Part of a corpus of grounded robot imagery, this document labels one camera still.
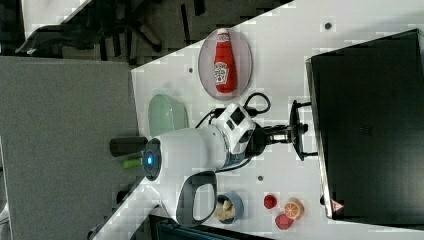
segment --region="chair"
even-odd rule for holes
[[[127,62],[131,65],[136,59],[131,57],[132,34],[143,38],[155,52],[162,50],[160,39],[154,34],[150,27],[138,19],[142,11],[150,4],[145,0],[134,11],[131,11],[131,0],[93,0],[77,16],[69,22],[60,25],[49,25],[38,28],[27,41],[16,50],[19,52],[32,51],[33,55],[39,57],[51,52],[53,47],[69,46],[79,50],[93,49],[95,44],[100,44],[100,55],[102,60],[107,60],[105,39],[112,37],[115,56],[121,54],[119,34],[126,32]],[[117,4],[124,4],[125,17],[116,18]],[[149,31],[150,37],[141,31],[141,28]]]

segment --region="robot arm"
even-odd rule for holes
[[[94,239],[130,239],[157,205],[178,224],[188,227],[202,224],[215,209],[216,172],[240,168],[274,143],[293,143],[296,152],[301,152],[301,135],[307,131],[307,125],[299,122],[297,108],[304,105],[293,104],[296,116],[290,117],[289,126],[262,128],[251,116],[264,113],[270,105],[264,111],[256,111],[247,103],[243,107],[232,103],[226,109],[214,110],[215,124],[180,129],[150,140],[142,151],[146,177]],[[208,201],[213,203],[213,208],[205,217],[196,219],[195,198],[198,189],[206,185],[212,186],[213,196]]]
[[[160,204],[159,193],[144,178],[93,240],[128,240],[143,223],[151,210]]]

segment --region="screw hole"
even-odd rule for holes
[[[327,29],[327,30],[330,30],[332,27],[333,27],[333,25],[331,23],[326,23],[324,25],[324,28]]]

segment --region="ketchup label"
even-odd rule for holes
[[[230,36],[228,36],[227,34],[219,34],[217,39],[217,42],[227,42],[230,41]]]
[[[223,62],[215,63],[215,85],[227,83],[229,71],[230,69],[228,69],[227,64]]]

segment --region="small container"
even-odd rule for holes
[[[282,213],[275,218],[275,224],[281,230],[287,230],[291,227],[294,220],[287,217],[286,214]]]
[[[219,220],[219,221],[223,224],[232,224],[235,221],[239,220],[241,218],[241,216],[243,216],[243,213],[244,213],[243,200],[234,191],[218,195],[218,197],[217,197],[218,203],[223,205],[225,200],[229,200],[232,203],[232,208],[235,209],[235,217],[231,218],[231,219],[226,219],[224,221],[221,221],[221,220]]]
[[[271,209],[273,207],[275,207],[277,205],[277,198],[272,195],[272,194],[268,194],[265,196],[264,198],[264,206],[267,209]]]
[[[184,104],[165,95],[155,95],[149,103],[150,135],[153,137],[177,129],[188,128]]]
[[[288,218],[299,220],[305,213],[303,204],[297,198],[290,198],[284,206],[284,212]]]

